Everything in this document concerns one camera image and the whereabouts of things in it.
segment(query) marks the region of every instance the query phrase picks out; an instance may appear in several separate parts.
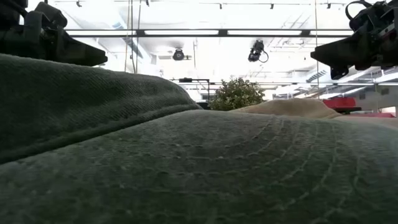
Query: tan fabric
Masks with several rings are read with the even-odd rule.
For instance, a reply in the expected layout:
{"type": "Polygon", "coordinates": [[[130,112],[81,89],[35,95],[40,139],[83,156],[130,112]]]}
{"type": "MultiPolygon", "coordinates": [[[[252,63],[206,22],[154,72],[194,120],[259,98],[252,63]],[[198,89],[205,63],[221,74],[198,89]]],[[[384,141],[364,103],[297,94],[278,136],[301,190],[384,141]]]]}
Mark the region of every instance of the tan fabric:
{"type": "Polygon", "coordinates": [[[254,106],[247,106],[231,112],[301,116],[306,118],[335,118],[341,116],[315,99],[272,100],[254,106]]]}

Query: red object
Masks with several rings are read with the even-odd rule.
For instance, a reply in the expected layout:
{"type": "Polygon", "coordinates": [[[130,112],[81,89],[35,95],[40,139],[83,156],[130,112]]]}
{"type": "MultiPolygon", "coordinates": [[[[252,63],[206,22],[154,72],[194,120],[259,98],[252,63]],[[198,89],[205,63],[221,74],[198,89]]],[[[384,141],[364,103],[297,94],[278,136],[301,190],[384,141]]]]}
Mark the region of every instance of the red object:
{"type": "Polygon", "coordinates": [[[356,102],[353,97],[336,97],[330,100],[323,100],[323,103],[332,109],[354,108],[356,106],[356,102]]]}

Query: ceiling light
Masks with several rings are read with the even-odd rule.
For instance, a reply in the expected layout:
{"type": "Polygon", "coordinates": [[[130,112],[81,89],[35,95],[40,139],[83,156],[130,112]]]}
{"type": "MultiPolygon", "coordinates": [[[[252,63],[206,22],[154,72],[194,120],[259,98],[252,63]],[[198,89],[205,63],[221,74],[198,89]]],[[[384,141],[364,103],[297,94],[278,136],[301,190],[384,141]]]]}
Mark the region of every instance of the ceiling light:
{"type": "Polygon", "coordinates": [[[294,98],[300,98],[300,99],[302,99],[302,98],[309,98],[309,97],[315,96],[316,94],[317,94],[317,93],[303,93],[303,94],[300,94],[300,95],[295,96],[294,98]]]}
{"type": "Polygon", "coordinates": [[[376,83],[382,83],[382,82],[386,82],[386,81],[389,81],[389,80],[394,80],[396,78],[398,78],[398,72],[392,73],[392,74],[388,74],[388,75],[383,75],[383,76],[375,79],[374,81],[376,83]]]}
{"type": "Polygon", "coordinates": [[[349,82],[349,81],[353,81],[353,80],[355,80],[355,79],[357,79],[357,78],[359,78],[359,77],[361,77],[363,75],[365,75],[364,72],[358,72],[357,74],[350,75],[348,77],[340,78],[337,82],[338,83],[346,83],[346,82],[349,82]]]}
{"type": "Polygon", "coordinates": [[[328,85],[333,85],[333,83],[310,83],[311,86],[318,86],[318,84],[321,86],[328,86],[328,85]]]}
{"type": "Polygon", "coordinates": [[[378,83],[378,85],[396,86],[398,83],[378,83]]]}
{"type": "Polygon", "coordinates": [[[345,95],[352,94],[352,93],[355,93],[355,92],[357,92],[357,91],[359,91],[359,90],[363,90],[363,89],[365,89],[365,88],[366,88],[366,87],[355,88],[355,89],[353,89],[353,90],[350,90],[350,91],[345,92],[344,94],[345,94],[345,95]]]}
{"type": "Polygon", "coordinates": [[[120,36],[120,35],[134,35],[136,31],[131,30],[66,30],[66,32],[73,37],[86,37],[86,36],[120,36]]]}
{"type": "Polygon", "coordinates": [[[310,35],[353,35],[354,32],[352,30],[313,30],[310,32],[310,35]]]}
{"type": "Polygon", "coordinates": [[[261,85],[291,85],[293,83],[261,83],[261,85]]]}
{"type": "Polygon", "coordinates": [[[218,30],[145,30],[147,35],[216,35],[218,30]]]}
{"type": "Polygon", "coordinates": [[[301,30],[230,30],[228,35],[300,35],[301,30]]]}
{"type": "Polygon", "coordinates": [[[341,94],[341,93],[327,93],[327,94],[324,94],[324,95],[320,95],[320,96],[319,96],[319,99],[325,100],[325,99],[329,99],[329,98],[338,96],[338,95],[340,95],[340,94],[341,94]]]}
{"type": "Polygon", "coordinates": [[[371,86],[374,83],[338,83],[337,85],[347,85],[347,86],[371,86]]]}

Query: black cable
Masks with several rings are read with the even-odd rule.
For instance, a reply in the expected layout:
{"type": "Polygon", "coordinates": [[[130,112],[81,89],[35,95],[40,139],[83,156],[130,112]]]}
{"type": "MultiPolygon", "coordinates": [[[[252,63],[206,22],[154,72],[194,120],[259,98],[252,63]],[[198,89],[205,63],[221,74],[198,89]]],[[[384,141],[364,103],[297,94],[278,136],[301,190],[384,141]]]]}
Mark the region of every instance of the black cable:
{"type": "Polygon", "coordinates": [[[266,60],[265,62],[263,62],[262,60],[259,59],[259,61],[260,61],[261,63],[266,63],[266,62],[268,62],[268,60],[269,60],[269,55],[268,55],[268,53],[267,53],[265,50],[263,50],[263,52],[267,55],[267,60],[266,60]]]}
{"type": "Polygon", "coordinates": [[[18,5],[17,3],[15,3],[11,0],[0,0],[0,3],[17,11],[23,18],[25,18],[27,11],[23,7],[18,5]]]}
{"type": "Polygon", "coordinates": [[[372,7],[372,4],[370,4],[370,3],[366,2],[366,1],[363,1],[363,0],[353,1],[353,2],[349,3],[349,4],[346,6],[346,16],[347,16],[347,18],[348,18],[349,20],[352,20],[352,19],[353,19],[353,17],[352,17],[352,16],[349,14],[349,12],[348,12],[348,6],[351,5],[351,4],[361,4],[361,5],[365,6],[366,8],[372,7]]]}

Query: ceiling beam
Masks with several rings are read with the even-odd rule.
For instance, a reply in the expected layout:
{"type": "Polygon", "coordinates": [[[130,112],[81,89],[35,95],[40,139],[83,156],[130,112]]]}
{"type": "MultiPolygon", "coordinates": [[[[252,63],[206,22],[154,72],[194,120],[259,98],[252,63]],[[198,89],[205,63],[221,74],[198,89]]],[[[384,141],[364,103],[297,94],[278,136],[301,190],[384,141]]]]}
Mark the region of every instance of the ceiling beam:
{"type": "Polygon", "coordinates": [[[298,37],[346,38],[349,29],[66,29],[71,37],[298,37]]]}

